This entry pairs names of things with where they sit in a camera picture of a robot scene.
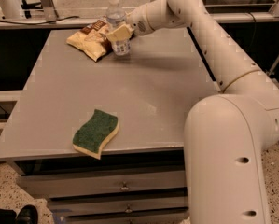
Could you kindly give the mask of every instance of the water bottle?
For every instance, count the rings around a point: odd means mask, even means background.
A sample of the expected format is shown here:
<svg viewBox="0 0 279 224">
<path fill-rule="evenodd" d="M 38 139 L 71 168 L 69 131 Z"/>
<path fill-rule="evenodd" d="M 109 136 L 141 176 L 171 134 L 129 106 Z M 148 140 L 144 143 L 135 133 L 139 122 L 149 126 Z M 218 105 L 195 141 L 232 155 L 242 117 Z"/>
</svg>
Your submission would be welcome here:
<svg viewBox="0 0 279 224">
<path fill-rule="evenodd" d="M 126 13 L 119 6 L 119 0 L 109 0 L 109 8 L 105 13 L 109 30 L 113 31 L 126 22 Z M 124 56 L 130 52 L 130 39 L 111 42 L 112 50 L 118 56 Z"/>
</svg>

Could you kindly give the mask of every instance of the clear plastic bottle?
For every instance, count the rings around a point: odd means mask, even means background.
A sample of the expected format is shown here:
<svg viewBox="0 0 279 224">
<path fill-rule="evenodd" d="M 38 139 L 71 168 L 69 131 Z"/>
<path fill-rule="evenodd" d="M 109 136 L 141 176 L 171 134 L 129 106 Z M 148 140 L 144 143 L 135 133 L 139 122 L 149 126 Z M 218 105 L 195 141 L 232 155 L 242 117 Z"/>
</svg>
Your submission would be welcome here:
<svg viewBox="0 0 279 224">
<path fill-rule="evenodd" d="M 109 0 L 109 8 L 105 15 L 110 31 L 126 22 L 126 13 L 119 6 L 119 0 Z M 114 53 L 118 56 L 124 56 L 130 52 L 130 39 L 112 42 L 111 45 Z"/>
</svg>

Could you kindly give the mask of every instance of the drawer knob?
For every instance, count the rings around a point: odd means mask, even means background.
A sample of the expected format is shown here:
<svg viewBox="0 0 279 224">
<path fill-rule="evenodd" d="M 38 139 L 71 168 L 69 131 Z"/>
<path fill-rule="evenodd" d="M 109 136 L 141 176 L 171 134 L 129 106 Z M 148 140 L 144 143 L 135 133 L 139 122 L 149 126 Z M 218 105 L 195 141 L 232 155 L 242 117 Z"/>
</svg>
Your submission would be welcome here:
<svg viewBox="0 0 279 224">
<path fill-rule="evenodd" d="M 124 211 L 125 213 L 132 213 L 133 210 L 130 208 L 130 206 L 128 205 L 127 209 Z"/>
<path fill-rule="evenodd" d="M 122 183 L 122 187 L 120 188 L 121 191 L 129 191 L 130 188 L 127 186 L 127 183 L 126 182 L 123 182 Z"/>
</svg>

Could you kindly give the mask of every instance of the sponge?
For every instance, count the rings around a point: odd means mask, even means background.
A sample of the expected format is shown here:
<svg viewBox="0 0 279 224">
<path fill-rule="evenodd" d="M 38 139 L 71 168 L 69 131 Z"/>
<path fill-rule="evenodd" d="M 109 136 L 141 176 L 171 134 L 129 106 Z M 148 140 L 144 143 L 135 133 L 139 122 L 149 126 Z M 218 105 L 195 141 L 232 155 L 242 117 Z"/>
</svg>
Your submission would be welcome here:
<svg viewBox="0 0 279 224">
<path fill-rule="evenodd" d="M 91 119 L 75 133 L 74 149 L 100 160 L 103 147 L 118 130 L 119 120 L 116 116 L 95 109 Z"/>
</svg>

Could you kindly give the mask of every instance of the floor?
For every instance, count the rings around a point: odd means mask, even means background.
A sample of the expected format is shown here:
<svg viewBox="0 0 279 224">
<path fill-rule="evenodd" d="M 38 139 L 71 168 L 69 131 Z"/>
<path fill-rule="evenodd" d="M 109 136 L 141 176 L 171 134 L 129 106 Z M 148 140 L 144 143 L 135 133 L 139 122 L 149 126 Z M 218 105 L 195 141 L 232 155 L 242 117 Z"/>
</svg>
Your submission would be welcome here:
<svg viewBox="0 0 279 224">
<path fill-rule="evenodd" d="M 81 17 L 103 16 L 107 7 L 106 0 L 53 0 L 61 16 L 78 15 Z M 121 4 L 131 9 L 148 0 L 121 0 Z M 279 145 L 273 145 L 262 155 L 263 169 L 271 208 L 272 224 L 279 223 Z M 47 203 L 33 199 L 16 185 L 18 175 L 5 163 L 0 164 L 0 208 L 12 209 L 19 213 L 26 204 L 33 204 L 39 212 L 39 224 L 62 223 L 54 221 Z"/>
</svg>

